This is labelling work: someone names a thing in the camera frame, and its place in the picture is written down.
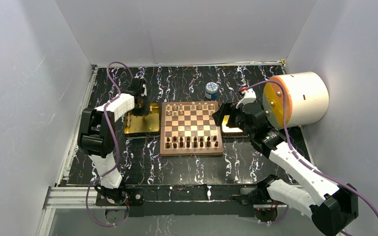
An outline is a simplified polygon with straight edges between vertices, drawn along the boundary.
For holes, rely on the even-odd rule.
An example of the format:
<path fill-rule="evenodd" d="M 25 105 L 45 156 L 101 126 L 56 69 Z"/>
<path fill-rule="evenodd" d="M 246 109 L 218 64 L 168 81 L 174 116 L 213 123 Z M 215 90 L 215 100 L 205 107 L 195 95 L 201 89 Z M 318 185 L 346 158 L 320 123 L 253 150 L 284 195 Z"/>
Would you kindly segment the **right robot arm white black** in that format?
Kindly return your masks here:
<path fill-rule="evenodd" d="M 273 200 L 286 203 L 309 217 L 321 233 L 335 236 L 359 215 L 358 197 L 354 188 L 335 184 L 318 174 L 318 169 L 289 148 L 287 137 L 267 120 L 255 94 L 245 92 L 239 103 L 223 103 L 212 114 L 216 126 L 228 116 L 227 126 L 239 128 L 246 134 L 255 150 L 282 167 L 300 185 L 293 187 L 275 175 L 257 184 L 254 193 L 269 204 Z"/>

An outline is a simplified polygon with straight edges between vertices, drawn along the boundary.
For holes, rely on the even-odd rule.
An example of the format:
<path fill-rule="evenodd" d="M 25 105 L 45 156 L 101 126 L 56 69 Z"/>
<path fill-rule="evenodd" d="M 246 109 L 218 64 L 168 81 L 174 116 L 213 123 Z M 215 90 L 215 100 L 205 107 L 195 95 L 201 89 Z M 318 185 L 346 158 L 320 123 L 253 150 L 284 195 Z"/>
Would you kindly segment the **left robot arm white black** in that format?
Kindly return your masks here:
<path fill-rule="evenodd" d="M 119 144 L 115 135 L 116 121 L 127 112 L 134 116 L 146 116 L 150 113 L 145 79 L 133 78 L 128 89 L 116 95 L 105 104 L 82 111 L 78 147 L 95 164 L 100 185 L 108 188 L 108 198 L 116 205 L 127 199 L 127 191 L 120 187 L 122 175 L 118 170 L 113 154 L 119 153 Z"/>

